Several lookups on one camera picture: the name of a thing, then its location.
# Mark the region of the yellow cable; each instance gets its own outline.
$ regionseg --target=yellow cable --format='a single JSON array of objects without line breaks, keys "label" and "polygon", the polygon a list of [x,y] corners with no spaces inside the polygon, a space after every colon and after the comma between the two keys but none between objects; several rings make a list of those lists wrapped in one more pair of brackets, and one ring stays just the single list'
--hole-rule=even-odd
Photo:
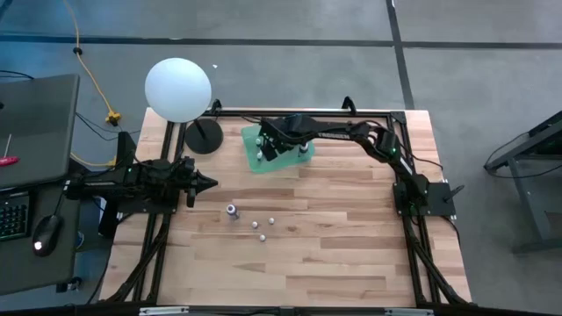
[{"label": "yellow cable", "polygon": [[[72,17],[72,22],[74,23],[74,30],[75,30],[75,34],[76,34],[76,47],[80,48],[80,31],[78,30],[78,22],[76,21],[76,15],[74,14],[74,11],[70,7],[70,4],[68,4],[68,1],[67,0],[62,0],[62,1],[64,2],[64,5],[67,7],[68,13],[70,13],[70,17]],[[97,89],[97,92],[99,92],[99,95],[102,96],[102,98],[104,99],[105,105],[107,105],[107,110],[109,110],[109,116],[111,117],[111,116],[114,116],[114,115],[118,114],[109,105],[109,102],[107,101],[107,98],[105,98],[104,92],[102,92],[102,90],[99,88],[99,85],[97,84],[96,78],[90,72],[88,67],[86,67],[86,64],[82,61],[82,58],[80,57],[80,54],[76,53],[76,57],[78,57],[78,61],[80,61],[80,64],[82,65],[84,70],[86,70],[86,72],[90,76],[91,81],[94,82],[94,86],[96,86],[96,89]]]},{"label": "yellow cable", "polygon": [[115,160],[112,160],[112,161],[106,162],[106,163],[91,163],[91,162],[87,162],[84,159],[78,157],[75,153],[70,153],[70,155],[77,162],[80,162],[81,164],[84,164],[84,165],[90,166],[90,167],[113,167],[113,166],[115,166]]}]

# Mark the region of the wooden tabletop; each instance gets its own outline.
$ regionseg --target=wooden tabletop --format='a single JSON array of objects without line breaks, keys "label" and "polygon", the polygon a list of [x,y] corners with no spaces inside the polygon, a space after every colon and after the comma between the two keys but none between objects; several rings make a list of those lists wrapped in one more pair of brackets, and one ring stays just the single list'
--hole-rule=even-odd
[{"label": "wooden tabletop", "polygon": [[[414,154],[438,162],[429,114],[406,115]],[[185,196],[180,198],[159,305],[414,306],[390,167],[353,142],[314,140],[316,153],[310,162],[254,174],[241,138],[241,128],[250,123],[241,118],[219,122],[225,137],[218,151],[200,155],[184,148],[201,173],[218,180],[219,186],[199,194],[191,209]],[[166,121],[148,109],[139,159],[160,156],[165,128]],[[176,138],[177,127],[172,147]],[[416,168],[430,181],[442,180],[441,170],[432,164],[416,162]],[[229,204],[238,207],[240,219],[227,216]],[[269,218],[275,219],[274,225],[268,224]],[[111,296],[138,262],[147,219],[135,214],[119,225],[101,298]],[[253,221],[258,229],[252,228]],[[434,262],[459,295],[470,300],[450,223],[427,218],[427,225]],[[266,242],[260,242],[261,233]],[[428,297],[425,269],[420,272]],[[151,277],[152,266],[145,295]]]}]

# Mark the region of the lamp stand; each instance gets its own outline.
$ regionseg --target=lamp stand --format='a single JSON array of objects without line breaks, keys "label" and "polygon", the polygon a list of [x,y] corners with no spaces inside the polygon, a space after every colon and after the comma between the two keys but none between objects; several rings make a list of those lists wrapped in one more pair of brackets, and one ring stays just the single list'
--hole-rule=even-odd
[{"label": "lamp stand", "polygon": [[195,119],[185,129],[185,144],[195,154],[212,153],[219,149],[222,139],[222,128],[213,119]]}]

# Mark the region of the white spherical lamp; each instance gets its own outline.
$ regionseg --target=white spherical lamp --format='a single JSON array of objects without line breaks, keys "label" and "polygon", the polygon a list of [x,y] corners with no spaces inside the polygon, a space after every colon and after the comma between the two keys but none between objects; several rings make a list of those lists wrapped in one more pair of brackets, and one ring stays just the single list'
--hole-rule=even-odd
[{"label": "white spherical lamp", "polygon": [[197,154],[220,147],[220,125],[212,119],[197,119],[211,103],[211,82],[196,63],[168,58],[155,64],[144,84],[148,104],[170,122],[193,121],[185,130],[185,143]]}]

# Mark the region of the red screwdriver handle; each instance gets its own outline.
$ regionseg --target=red screwdriver handle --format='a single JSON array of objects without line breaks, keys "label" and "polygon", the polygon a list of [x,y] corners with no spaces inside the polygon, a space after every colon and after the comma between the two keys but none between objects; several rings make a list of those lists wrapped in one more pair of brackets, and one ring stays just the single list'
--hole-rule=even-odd
[{"label": "red screwdriver handle", "polygon": [[19,162],[19,158],[17,157],[4,157],[0,158],[0,167],[10,166],[16,162]]}]

